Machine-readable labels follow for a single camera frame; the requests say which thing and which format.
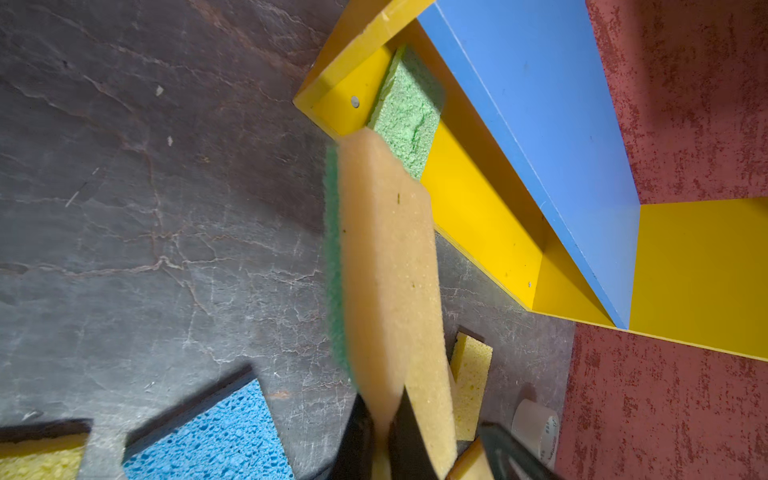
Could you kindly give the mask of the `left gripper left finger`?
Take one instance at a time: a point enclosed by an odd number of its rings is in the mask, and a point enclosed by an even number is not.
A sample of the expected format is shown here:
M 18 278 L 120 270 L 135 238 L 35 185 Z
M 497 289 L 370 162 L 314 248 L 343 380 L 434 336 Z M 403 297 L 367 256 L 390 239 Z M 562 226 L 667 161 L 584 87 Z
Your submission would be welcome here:
M 360 394 L 353 403 L 341 443 L 326 478 L 370 480 L 375 447 L 375 428 Z

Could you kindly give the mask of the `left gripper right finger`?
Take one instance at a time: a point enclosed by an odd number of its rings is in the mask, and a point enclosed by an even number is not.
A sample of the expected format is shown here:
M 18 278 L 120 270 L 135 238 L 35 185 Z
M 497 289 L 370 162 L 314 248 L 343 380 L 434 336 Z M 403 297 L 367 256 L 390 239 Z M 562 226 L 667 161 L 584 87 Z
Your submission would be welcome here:
M 390 426 L 388 451 L 392 480 L 438 480 L 406 389 Z

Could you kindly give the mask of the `tan sponge green scrub back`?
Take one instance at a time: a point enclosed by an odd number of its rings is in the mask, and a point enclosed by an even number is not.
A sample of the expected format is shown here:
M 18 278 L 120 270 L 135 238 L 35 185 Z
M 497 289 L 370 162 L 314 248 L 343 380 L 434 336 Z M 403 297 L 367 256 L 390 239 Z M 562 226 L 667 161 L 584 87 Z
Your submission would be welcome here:
M 324 184 L 329 336 L 372 417 L 374 474 L 394 473 L 387 440 L 408 398 L 444 478 L 457 439 L 430 196 L 368 128 L 329 151 Z

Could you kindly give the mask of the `green cellulose sponge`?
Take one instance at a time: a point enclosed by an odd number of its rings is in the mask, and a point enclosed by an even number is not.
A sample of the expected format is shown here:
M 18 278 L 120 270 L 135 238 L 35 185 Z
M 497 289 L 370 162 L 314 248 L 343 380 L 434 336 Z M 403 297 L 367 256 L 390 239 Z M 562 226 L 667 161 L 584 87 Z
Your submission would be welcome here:
M 444 89 L 419 55 L 400 46 L 377 94 L 367 127 L 377 132 L 406 171 L 420 180 L 445 103 Z

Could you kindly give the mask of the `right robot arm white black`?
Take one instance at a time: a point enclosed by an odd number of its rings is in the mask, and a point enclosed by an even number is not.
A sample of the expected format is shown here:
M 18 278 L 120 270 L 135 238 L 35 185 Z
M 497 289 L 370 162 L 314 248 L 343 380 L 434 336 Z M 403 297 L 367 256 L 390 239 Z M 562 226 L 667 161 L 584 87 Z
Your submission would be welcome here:
M 478 427 L 478 437 L 494 479 L 563 480 L 502 425 L 483 422 Z

